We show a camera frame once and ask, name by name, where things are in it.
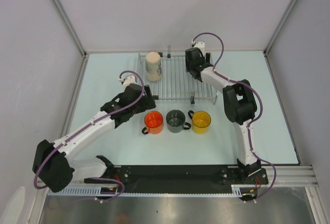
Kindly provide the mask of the beige patterned cup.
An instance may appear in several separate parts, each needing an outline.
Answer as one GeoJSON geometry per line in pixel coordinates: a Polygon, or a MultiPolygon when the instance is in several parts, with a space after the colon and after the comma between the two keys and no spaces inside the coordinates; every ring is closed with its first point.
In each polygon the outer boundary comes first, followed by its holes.
{"type": "Polygon", "coordinates": [[[145,56],[146,77],[149,81],[158,81],[162,77],[161,57],[157,52],[145,56]]]}

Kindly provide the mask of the orange cup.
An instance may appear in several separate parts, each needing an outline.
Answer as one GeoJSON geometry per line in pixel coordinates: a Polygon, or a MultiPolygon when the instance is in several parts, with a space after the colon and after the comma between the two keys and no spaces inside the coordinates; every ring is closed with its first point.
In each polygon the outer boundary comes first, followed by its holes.
{"type": "Polygon", "coordinates": [[[159,134],[163,130],[163,116],[158,111],[151,111],[144,117],[145,127],[142,134],[159,134]]]}

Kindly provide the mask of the metal wire dish rack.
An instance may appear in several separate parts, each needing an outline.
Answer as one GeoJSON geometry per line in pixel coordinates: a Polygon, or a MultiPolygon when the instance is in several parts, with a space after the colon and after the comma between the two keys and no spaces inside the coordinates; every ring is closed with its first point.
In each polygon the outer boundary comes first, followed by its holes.
{"type": "Polygon", "coordinates": [[[159,52],[162,75],[160,80],[147,78],[146,53],[138,54],[136,69],[144,83],[150,86],[151,93],[158,100],[188,100],[194,104],[197,100],[217,102],[218,93],[213,87],[194,79],[186,71],[185,54],[172,52],[168,45],[166,52],[159,52]]]}

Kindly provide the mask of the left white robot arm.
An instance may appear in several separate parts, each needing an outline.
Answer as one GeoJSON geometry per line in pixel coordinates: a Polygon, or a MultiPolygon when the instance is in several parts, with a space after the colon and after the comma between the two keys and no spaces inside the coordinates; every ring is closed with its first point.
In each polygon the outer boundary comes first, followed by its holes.
{"type": "Polygon", "coordinates": [[[127,122],[133,115],[156,107],[149,85],[131,83],[122,93],[105,103],[86,124],[72,133],[49,142],[41,141],[36,148],[32,170],[34,186],[41,180],[57,193],[71,182],[97,178],[104,183],[113,179],[113,164],[104,156],[76,160],[77,155],[104,134],[127,122]]]}

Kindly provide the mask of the grey cup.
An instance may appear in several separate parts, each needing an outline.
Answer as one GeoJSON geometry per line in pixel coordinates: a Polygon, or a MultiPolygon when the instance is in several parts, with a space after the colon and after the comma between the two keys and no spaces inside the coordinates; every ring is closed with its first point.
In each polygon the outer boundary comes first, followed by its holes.
{"type": "Polygon", "coordinates": [[[185,114],[178,109],[171,110],[166,115],[168,130],[172,133],[179,133],[182,130],[191,129],[191,124],[186,122],[185,114]]]}

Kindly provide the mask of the yellow cup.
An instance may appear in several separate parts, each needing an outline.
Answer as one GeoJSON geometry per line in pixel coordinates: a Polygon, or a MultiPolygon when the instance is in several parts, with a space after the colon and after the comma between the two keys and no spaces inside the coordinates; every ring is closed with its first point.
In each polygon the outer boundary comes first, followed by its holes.
{"type": "Polygon", "coordinates": [[[197,134],[204,134],[208,131],[211,125],[211,116],[205,111],[194,112],[188,111],[188,116],[191,119],[192,130],[197,134]]]}

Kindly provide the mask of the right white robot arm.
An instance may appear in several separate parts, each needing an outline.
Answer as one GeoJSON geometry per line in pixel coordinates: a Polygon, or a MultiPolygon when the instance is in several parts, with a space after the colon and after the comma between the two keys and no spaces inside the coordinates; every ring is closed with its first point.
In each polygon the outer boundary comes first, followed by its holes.
{"type": "Polygon", "coordinates": [[[254,150],[252,122],[257,104],[250,82],[235,81],[220,74],[197,47],[185,51],[185,65],[194,79],[222,93],[225,115],[234,124],[238,139],[238,178],[243,183],[251,183],[261,170],[261,162],[254,150]]]}

